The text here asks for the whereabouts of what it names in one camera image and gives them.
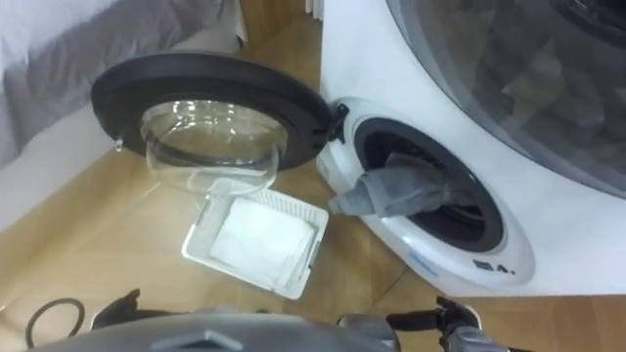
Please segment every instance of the white filter tray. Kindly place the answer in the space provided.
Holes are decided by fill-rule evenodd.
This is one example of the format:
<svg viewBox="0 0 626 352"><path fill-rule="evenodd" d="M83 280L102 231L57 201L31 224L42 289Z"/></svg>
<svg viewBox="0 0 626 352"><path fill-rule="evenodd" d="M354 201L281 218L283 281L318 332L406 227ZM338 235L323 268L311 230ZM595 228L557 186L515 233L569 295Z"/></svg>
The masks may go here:
<svg viewBox="0 0 626 352"><path fill-rule="evenodd" d="M279 192L211 197L183 244L183 256L240 280L300 297L329 213Z"/></svg>

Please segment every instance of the wooden floor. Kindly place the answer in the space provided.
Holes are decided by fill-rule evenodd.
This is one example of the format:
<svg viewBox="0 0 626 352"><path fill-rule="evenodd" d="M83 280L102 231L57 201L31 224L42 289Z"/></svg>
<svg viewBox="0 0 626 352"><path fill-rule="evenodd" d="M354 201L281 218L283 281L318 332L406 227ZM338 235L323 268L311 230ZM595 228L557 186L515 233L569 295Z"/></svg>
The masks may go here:
<svg viewBox="0 0 626 352"><path fill-rule="evenodd" d="M320 24L303 19L243 55L317 87L320 44ZM281 173L273 188L323 207L333 195L311 163ZM0 351L24 350L26 321L52 299L80 299L89 321L135 287L142 290L144 308L232 306L328 322L345 312L384 315L434 305L437 290L408 271L359 220L347 217L332 217L297 301L206 270L180 254L198 206L198 199L158 186L140 157L104 156L0 236ZM502 343L536 351L626 350L626 297L463 301ZM36 341L63 338L75 316L67 307L51 310L38 323ZM405 351L440 351L437 338L434 332L401 334Z"/></svg>

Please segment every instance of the door hinge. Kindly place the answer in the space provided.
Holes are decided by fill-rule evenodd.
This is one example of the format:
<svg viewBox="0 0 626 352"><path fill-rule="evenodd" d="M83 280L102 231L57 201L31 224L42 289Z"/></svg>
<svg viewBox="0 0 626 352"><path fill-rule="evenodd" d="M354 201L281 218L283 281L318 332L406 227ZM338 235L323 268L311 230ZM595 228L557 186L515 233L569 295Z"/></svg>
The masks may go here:
<svg viewBox="0 0 626 352"><path fill-rule="evenodd" d="M339 139L342 144L345 144L345 135L343 134L343 122L350 113L350 109L345 104L339 104L336 107L335 119L333 120L333 126L331 126L331 134L329 141Z"/></svg>

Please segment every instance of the washing machine door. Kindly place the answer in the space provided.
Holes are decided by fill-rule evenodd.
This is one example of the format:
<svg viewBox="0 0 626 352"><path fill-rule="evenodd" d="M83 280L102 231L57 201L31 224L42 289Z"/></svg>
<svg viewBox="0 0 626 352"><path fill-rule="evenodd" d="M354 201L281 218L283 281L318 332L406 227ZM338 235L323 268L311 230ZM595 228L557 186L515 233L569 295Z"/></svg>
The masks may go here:
<svg viewBox="0 0 626 352"><path fill-rule="evenodd" d="M107 134L145 154L161 181L195 193L267 187L278 169L315 157L333 125L326 102L299 81L208 53L113 66L96 80L91 98ZM225 180L247 186L233 191Z"/></svg>
<svg viewBox="0 0 626 352"><path fill-rule="evenodd" d="M477 124L553 171L626 196L626 2L388 0Z"/></svg>

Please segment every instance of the gray machine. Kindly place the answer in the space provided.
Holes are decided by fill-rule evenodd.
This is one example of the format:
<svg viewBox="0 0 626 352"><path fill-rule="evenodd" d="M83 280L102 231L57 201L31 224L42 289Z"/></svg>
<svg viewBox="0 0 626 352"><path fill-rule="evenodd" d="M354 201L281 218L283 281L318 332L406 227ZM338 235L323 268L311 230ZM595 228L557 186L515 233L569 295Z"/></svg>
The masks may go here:
<svg viewBox="0 0 626 352"><path fill-rule="evenodd" d="M135 290L109 305L94 320L92 331L32 351L399 352L397 330L440 330L439 343L446 352L522 351L493 342L471 310L445 298L438 298L439 307L431 311L386 318L347 314L331 325L296 316L219 309L196 313L138 310L138 296ZM26 332L29 344L33 325L31 321Z"/></svg>

